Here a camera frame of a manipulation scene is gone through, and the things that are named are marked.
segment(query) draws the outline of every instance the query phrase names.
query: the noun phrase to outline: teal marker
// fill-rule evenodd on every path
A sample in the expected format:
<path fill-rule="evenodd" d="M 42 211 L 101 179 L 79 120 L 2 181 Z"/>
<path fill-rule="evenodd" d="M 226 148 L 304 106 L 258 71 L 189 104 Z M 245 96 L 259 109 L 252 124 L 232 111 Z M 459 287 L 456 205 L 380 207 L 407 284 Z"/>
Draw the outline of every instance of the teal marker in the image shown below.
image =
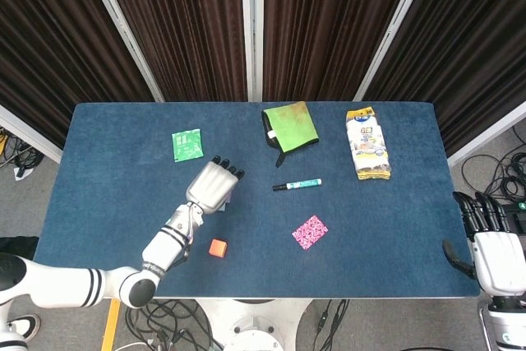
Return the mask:
<path fill-rule="evenodd" d="M 286 184 L 274 185 L 272 187 L 272 191 L 285 191 L 287 189 L 316 187 L 318 185 L 321 185 L 321 178 L 306 181 L 287 182 Z"/>

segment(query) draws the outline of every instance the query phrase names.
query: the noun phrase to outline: shoe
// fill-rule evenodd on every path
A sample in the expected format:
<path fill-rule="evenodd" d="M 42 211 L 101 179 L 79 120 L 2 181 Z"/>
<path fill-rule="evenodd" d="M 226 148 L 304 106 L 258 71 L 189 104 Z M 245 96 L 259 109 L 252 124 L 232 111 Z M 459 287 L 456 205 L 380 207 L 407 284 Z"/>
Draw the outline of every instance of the shoe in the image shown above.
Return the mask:
<path fill-rule="evenodd" d="M 40 329 L 40 317 L 35 314 L 21 316 L 9 321 L 7 327 L 11 332 L 16 332 L 23 336 L 25 341 L 30 341 Z"/>

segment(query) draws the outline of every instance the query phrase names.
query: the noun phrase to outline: pink patterned paper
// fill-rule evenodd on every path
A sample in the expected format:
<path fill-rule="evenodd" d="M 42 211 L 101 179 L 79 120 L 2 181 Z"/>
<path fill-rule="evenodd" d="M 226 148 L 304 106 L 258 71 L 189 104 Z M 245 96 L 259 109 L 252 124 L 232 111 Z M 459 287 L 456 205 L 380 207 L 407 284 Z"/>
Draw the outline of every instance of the pink patterned paper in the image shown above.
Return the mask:
<path fill-rule="evenodd" d="M 320 240 L 328 229 L 320 219 L 313 215 L 302 226 L 293 232 L 296 241 L 304 250 L 307 250 L 312 244 Z"/>

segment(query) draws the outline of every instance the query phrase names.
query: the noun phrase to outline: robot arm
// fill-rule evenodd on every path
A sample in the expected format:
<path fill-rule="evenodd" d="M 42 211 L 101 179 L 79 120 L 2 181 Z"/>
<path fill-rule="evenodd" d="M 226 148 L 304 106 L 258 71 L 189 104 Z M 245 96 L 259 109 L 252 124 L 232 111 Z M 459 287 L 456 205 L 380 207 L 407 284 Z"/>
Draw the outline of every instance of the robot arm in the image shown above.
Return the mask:
<path fill-rule="evenodd" d="M 488 310 L 499 350 L 526 349 L 526 308 L 519 299 L 526 292 L 526 260 L 519 237 L 510 232 L 495 199 L 478 192 L 476 199 L 462 192 L 453 196 L 462 211 L 473 264 L 462 262 L 447 240 L 442 243 L 445 257 L 492 297 Z"/>
<path fill-rule="evenodd" d="M 47 308 L 91 307 L 103 298 L 120 299 L 132 308 L 145 306 L 166 272 L 186 260 L 202 215 L 217 211 L 244 175 L 228 166 L 229 161 L 219 156 L 206 164 L 187 189 L 189 202 L 175 210 L 142 252 L 141 270 L 51 267 L 0 253 L 0 349 L 11 301 L 21 295 L 30 295 L 36 306 Z"/>

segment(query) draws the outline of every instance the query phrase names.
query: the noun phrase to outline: dark curtain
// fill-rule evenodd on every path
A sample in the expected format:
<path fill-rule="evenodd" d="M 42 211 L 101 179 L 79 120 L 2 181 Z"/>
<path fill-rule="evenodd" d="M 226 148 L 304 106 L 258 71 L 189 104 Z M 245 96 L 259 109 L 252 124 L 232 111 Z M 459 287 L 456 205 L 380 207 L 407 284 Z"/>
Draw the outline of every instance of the dark curtain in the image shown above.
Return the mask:
<path fill-rule="evenodd" d="M 56 145 L 79 102 L 152 100 L 101 0 L 0 4 L 0 104 Z"/>
<path fill-rule="evenodd" d="M 432 102 L 453 154 L 526 100 L 526 0 L 414 0 L 365 99 Z"/>
<path fill-rule="evenodd" d="M 242 0 L 118 0 L 166 100 L 247 100 Z"/>
<path fill-rule="evenodd" d="M 399 0 L 265 0 L 264 100 L 351 100 Z"/>

